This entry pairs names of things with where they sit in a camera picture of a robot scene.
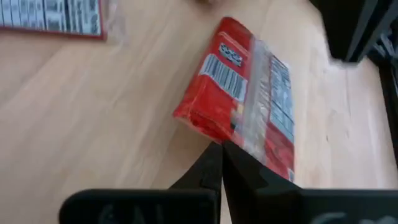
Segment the black metal table frame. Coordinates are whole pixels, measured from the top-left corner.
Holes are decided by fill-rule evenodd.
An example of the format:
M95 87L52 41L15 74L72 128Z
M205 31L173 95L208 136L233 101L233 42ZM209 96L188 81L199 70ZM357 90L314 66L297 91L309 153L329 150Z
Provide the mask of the black metal table frame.
M330 54L378 67L398 168L398 0L309 0L318 9Z

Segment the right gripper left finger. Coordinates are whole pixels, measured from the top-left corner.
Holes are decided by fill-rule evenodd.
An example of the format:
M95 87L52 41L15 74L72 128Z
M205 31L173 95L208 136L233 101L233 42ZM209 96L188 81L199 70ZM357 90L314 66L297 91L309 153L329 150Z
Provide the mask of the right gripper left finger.
M210 143L168 189L87 189L60 207L59 224L219 224L223 148Z

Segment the red popcorn bag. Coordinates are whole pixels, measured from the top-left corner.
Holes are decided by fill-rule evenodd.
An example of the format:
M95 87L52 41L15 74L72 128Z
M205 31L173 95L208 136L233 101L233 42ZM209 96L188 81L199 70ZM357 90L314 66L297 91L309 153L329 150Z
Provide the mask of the red popcorn bag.
M103 0L0 0L0 29L104 40Z
M220 21L174 117L294 180L289 67L236 19Z

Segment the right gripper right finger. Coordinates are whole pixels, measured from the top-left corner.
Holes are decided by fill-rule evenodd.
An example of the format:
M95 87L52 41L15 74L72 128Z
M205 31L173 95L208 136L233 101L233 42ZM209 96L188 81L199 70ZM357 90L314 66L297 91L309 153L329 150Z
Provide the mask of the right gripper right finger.
M303 189L223 143L233 224L398 224L398 190Z

